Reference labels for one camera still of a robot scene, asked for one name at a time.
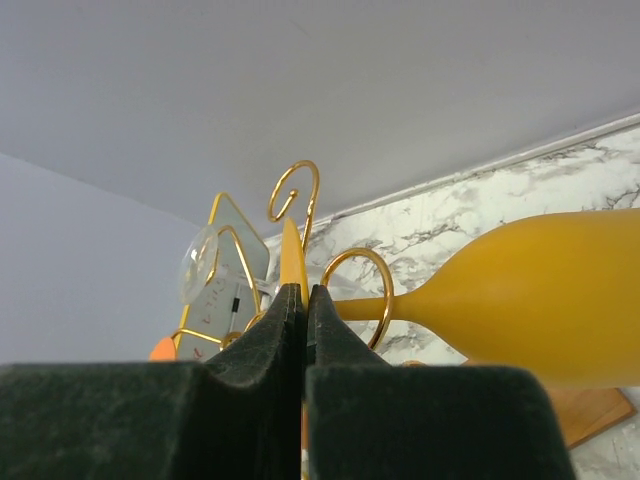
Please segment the clear wine glass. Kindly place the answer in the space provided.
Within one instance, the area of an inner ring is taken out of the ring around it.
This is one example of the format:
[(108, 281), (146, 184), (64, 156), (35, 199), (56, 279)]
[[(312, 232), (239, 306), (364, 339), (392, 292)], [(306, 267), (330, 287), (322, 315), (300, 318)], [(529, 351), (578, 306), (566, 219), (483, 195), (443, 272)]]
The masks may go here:
[[(229, 236), (233, 248), (242, 267), (242, 272), (235, 272), (230, 266), (221, 264), (220, 238)], [(216, 277), (233, 281), (251, 289), (260, 303), (260, 296), (267, 295), (271, 299), (278, 293), (279, 287), (258, 277), (250, 260), (249, 252), (243, 245), (240, 235), (231, 225), (217, 229), (213, 225), (204, 226), (191, 241), (178, 274), (178, 296), (184, 305), (193, 303), (205, 286)]]

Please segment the yellow plastic goblet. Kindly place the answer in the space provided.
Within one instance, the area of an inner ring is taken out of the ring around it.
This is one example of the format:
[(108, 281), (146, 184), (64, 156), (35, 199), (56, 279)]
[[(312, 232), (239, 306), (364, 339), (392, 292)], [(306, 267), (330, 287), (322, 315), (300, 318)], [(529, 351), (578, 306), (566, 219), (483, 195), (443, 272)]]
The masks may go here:
[(388, 315), (480, 364), (577, 388), (639, 382), (639, 212), (579, 211), (502, 225), (391, 303), (338, 300), (344, 320)]

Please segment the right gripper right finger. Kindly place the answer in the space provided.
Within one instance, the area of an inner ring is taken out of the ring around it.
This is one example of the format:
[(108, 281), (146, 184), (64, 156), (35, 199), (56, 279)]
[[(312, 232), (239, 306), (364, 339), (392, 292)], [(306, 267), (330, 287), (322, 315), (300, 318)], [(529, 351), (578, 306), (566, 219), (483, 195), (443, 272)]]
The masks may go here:
[(339, 317), (309, 302), (306, 372), (314, 479), (571, 479), (550, 399), (511, 367), (393, 366)]

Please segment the orange plastic goblet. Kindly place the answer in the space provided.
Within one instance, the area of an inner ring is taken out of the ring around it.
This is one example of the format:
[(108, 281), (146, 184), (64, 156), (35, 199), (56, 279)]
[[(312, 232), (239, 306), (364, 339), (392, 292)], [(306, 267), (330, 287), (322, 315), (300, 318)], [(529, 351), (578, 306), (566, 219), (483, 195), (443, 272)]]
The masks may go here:
[(176, 345), (171, 337), (161, 339), (149, 355), (149, 360), (152, 362), (173, 362), (176, 359)]

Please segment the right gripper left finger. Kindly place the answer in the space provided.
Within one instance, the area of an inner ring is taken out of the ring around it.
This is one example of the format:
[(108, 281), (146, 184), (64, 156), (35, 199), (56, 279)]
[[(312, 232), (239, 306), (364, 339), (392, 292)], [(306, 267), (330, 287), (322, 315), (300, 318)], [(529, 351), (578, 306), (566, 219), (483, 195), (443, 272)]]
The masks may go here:
[(1, 369), (5, 479), (297, 479), (303, 307), (283, 286), (207, 362)]

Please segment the small whiteboard on easel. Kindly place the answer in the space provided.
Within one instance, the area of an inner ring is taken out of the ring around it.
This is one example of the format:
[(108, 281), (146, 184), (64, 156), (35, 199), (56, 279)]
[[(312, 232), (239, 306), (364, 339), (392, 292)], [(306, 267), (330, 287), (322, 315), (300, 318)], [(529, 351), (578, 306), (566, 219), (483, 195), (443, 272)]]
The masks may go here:
[[(264, 280), (270, 252), (253, 224), (227, 193), (216, 195), (209, 223), (220, 229), (230, 226), (244, 249), (254, 277)], [(234, 239), (224, 233), (218, 244), (218, 271), (194, 301), (183, 310), (180, 326), (189, 332), (175, 339), (177, 358), (207, 361), (227, 343), (241, 335), (257, 309)]]

